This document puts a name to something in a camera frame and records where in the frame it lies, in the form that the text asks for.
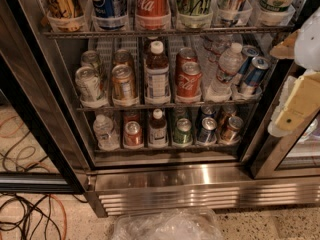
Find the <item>refrigerator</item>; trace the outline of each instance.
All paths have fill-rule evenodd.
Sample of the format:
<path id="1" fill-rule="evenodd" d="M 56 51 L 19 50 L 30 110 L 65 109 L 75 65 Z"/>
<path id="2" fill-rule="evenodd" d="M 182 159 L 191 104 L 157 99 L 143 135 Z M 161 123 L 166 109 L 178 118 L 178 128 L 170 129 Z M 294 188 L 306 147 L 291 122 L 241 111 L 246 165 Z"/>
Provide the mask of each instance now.
<path id="1" fill-rule="evenodd" d="M 135 0 L 127 0 L 128 19 L 121 31 L 102 31 L 92 23 L 92 2 L 83 3 L 86 25 L 82 31 L 53 31 L 48 24 L 47 0 L 0 0 L 1 78 L 3 103 L 10 103 L 37 139 L 57 169 L 55 172 L 1 170 L 3 192 L 83 193 L 98 217 L 182 207 L 244 208 L 319 202 L 319 108 L 285 137 L 268 133 L 272 114 L 289 76 L 305 71 L 293 60 L 271 59 L 272 67 L 255 99 L 177 102 L 174 87 L 176 54 L 189 46 L 199 51 L 203 35 L 238 35 L 246 44 L 259 47 L 268 56 L 270 48 L 319 7 L 318 0 L 294 0 L 295 14 L 283 26 L 209 26 L 176 29 L 169 21 L 165 30 L 135 27 Z M 170 18 L 176 19 L 174 0 L 169 0 Z M 144 40 L 163 38 L 170 61 L 172 95 L 165 104 L 152 105 L 144 94 Z M 108 104 L 88 108 L 80 101 L 75 83 L 81 55 L 97 50 L 106 72 L 111 72 L 114 53 L 126 49 L 134 57 L 137 100 L 130 107 L 112 99 L 111 77 L 106 80 Z M 196 145 L 194 123 L 201 106 L 237 107 L 244 121 L 235 143 Z M 193 123 L 193 142 L 174 146 L 172 111 L 186 107 Z M 164 109 L 168 122 L 168 146 L 148 144 L 148 113 Z M 123 114 L 140 111 L 143 145 L 124 146 Z M 114 117 L 120 148 L 101 150 L 93 130 L 97 115 Z"/>

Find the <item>plastic bag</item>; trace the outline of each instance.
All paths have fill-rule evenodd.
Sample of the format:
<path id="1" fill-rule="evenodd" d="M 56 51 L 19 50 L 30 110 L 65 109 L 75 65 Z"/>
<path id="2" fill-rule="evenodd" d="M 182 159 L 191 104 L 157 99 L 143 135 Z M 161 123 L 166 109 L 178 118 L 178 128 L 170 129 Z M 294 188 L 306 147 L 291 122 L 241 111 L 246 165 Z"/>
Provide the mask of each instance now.
<path id="1" fill-rule="evenodd" d="M 223 240 L 209 209 L 174 209 L 118 218 L 111 240 Z"/>

